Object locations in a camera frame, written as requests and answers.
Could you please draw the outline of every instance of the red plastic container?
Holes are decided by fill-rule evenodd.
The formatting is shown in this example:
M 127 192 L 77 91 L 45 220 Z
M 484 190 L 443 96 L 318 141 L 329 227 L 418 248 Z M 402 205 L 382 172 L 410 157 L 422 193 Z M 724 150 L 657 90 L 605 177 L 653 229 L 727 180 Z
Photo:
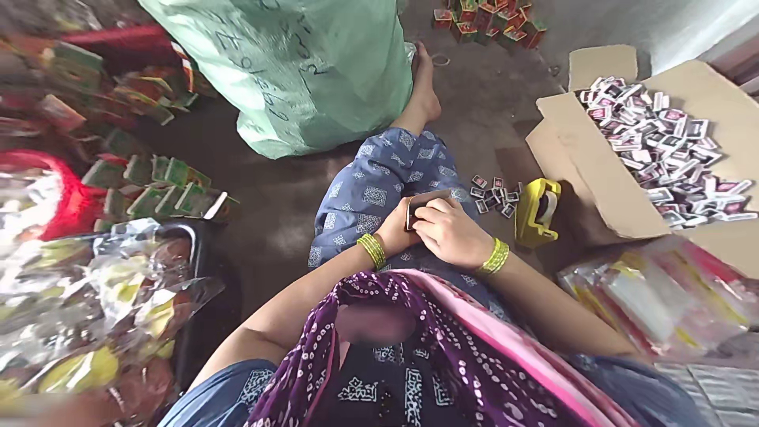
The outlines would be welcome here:
M 98 214 L 102 212 L 105 191 L 82 184 L 66 163 L 50 154 L 35 150 L 9 150 L 0 153 L 0 167 L 38 167 L 52 170 L 61 176 L 63 194 L 55 216 L 44 227 L 40 240 L 51 240 L 91 232 Z

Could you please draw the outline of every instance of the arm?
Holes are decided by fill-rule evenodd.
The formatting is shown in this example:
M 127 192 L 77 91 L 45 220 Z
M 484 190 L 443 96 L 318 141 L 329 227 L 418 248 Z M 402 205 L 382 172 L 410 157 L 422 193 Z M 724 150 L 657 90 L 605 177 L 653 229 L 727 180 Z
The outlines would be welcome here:
M 374 233 L 385 256 L 390 257 L 419 242 L 415 233 L 405 232 L 406 206 L 402 198 Z M 298 342 L 308 313 L 343 277 L 374 268 L 372 258 L 355 245 L 316 270 L 294 281 L 253 313 L 211 355 L 190 388 L 236 362 L 266 359 L 278 365 Z
M 454 200 L 420 207 L 414 228 L 438 258 L 475 270 L 493 252 L 493 238 Z M 538 336 L 555 351 L 593 356 L 640 357 L 635 347 L 558 286 L 511 253 L 490 285 L 519 307 Z

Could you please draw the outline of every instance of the blue patterned kurta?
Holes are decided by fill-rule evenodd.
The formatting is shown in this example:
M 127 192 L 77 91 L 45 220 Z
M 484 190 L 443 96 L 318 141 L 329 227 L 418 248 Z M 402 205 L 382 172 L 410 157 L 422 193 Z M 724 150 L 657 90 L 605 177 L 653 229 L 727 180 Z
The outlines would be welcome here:
M 401 198 L 450 188 L 466 213 L 477 220 L 477 207 L 462 183 L 453 156 L 435 134 L 418 137 L 390 128 L 368 138 L 355 159 L 332 181 L 315 221 L 316 237 L 308 267 L 315 268 L 377 231 Z M 442 277 L 472 295 L 494 314 L 508 320 L 496 294 L 468 272 L 441 261 L 423 244 L 387 260 L 385 268 L 415 268 Z

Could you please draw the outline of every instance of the bare foot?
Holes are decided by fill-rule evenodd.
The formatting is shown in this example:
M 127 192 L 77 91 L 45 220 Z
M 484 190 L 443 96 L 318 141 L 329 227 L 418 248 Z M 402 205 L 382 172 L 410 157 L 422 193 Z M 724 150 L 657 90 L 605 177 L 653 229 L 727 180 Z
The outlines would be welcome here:
M 414 72 L 414 89 L 411 91 L 411 99 L 406 108 L 420 109 L 427 122 L 437 120 L 442 112 L 440 102 L 437 99 L 432 86 L 434 65 L 432 58 L 427 53 L 422 42 L 416 42 L 417 54 L 411 69 Z

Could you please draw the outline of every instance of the green bangle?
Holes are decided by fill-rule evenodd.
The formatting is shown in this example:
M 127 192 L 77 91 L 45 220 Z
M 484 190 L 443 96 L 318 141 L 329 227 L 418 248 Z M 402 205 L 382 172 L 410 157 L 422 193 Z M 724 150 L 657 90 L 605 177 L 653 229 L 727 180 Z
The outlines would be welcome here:
M 509 257 L 509 245 L 501 242 L 495 237 L 493 237 L 493 241 L 495 241 L 496 247 L 493 248 L 493 253 L 490 255 L 490 258 L 485 261 L 485 264 L 482 264 L 482 267 L 477 269 L 477 274 L 489 276 L 497 272 L 506 263 L 506 258 Z
M 379 270 L 385 266 L 385 251 L 382 245 L 371 234 L 364 234 L 358 238 L 358 243 L 369 252 L 369 256 L 374 262 L 374 267 Z

